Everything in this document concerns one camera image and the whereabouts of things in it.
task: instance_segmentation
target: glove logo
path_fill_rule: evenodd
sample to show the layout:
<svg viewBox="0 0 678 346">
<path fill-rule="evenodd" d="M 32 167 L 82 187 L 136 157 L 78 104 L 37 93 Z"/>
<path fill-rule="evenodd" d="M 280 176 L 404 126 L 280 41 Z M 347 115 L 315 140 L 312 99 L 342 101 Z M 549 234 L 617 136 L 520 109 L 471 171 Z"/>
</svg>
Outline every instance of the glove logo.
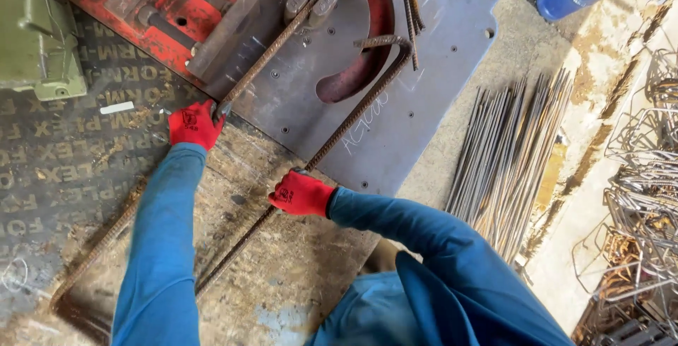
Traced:
<svg viewBox="0 0 678 346">
<path fill-rule="evenodd" d="M 278 191 L 277 200 L 284 203 L 292 203 L 292 197 L 294 196 L 294 191 L 288 191 L 286 188 L 280 188 Z"/>
<path fill-rule="evenodd" d="M 195 125 L 198 123 L 198 118 L 189 112 L 182 111 L 182 116 L 184 118 L 184 124 L 186 125 Z"/>
</svg>

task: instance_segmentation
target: wooden workbench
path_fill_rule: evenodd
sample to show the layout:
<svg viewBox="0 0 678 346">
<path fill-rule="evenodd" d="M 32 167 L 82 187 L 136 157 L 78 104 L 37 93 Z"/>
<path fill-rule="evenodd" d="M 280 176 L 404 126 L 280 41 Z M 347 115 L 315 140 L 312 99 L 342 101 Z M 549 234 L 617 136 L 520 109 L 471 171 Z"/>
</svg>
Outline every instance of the wooden workbench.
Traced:
<svg viewBox="0 0 678 346">
<path fill-rule="evenodd" d="M 87 14 L 76 12 L 76 20 L 86 97 L 39 102 L 31 91 L 0 95 L 2 345 L 87 342 L 49 313 L 49 296 L 169 150 L 169 113 L 207 99 Z M 99 112 L 125 101 L 134 109 Z M 302 165 L 239 117 L 228 119 L 196 194 L 196 275 L 250 228 L 280 177 Z M 74 288 L 108 314 L 128 238 Z M 301 344 L 376 240 L 319 217 L 274 216 L 199 303 L 202 343 Z"/>
</svg>

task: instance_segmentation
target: bundle of thin steel rods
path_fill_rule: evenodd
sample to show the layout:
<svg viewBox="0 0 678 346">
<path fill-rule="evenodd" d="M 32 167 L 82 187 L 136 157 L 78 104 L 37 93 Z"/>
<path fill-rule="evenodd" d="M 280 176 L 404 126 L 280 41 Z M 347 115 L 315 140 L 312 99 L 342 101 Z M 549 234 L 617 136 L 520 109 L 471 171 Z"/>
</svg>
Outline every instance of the bundle of thin steel rods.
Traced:
<svg viewBox="0 0 678 346">
<path fill-rule="evenodd" d="M 518 252 L 572 94 L 570 73 L 527 79 L 475 101 L 445 211 L 468 222 L 504 260 Z"/>
</svg>

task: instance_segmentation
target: red work glove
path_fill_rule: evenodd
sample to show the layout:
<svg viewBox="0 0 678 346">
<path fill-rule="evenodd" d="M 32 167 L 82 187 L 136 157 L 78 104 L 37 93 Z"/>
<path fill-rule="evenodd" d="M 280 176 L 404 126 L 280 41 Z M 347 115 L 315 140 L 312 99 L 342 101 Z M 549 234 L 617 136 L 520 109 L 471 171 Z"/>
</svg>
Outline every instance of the red work glove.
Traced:
<svg viewBox="0 0 678 346">
<path fill-rule="evenodd" d="M 268 194 L 268 201 L 293 215 L 326 216 L 327 203 L 334 187 L 291 169 Z"/>
<path fill-rule="evenodd" d="M 209 151 L 224 127 L 224 116 L 216 125 L 212 122 L 212 113 L 215 109 L 216 103 L 207 100 L 203 104 L 196 102 L 169 115 L 169 144 L 190 142 L 199 144 Z"/>
</svg>

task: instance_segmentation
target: hand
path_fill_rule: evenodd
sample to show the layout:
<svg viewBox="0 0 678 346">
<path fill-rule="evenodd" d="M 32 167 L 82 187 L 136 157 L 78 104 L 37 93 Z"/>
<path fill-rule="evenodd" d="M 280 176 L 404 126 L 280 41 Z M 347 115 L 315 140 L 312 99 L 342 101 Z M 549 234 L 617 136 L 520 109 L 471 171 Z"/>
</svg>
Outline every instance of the hand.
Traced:
<svg viewBox="0 0 678 346">
<path fill-rule="evenodd" d="M 291 169 L 283 177 L 275 186 L 275 191 L 268 194 L 268 201 L 288 214 L 325 217 L 334 188 L 296 170 Z"/>
<path fill-rule="evenodd" d="M 224 116 L 216 124 L 212 122 L 214 109 L 216 103 L 207 100 L 203 104 L 196 102 L 169 115 L 169 144 L 190 142 L 209 151 L 224 127 Z"/>
</svg>

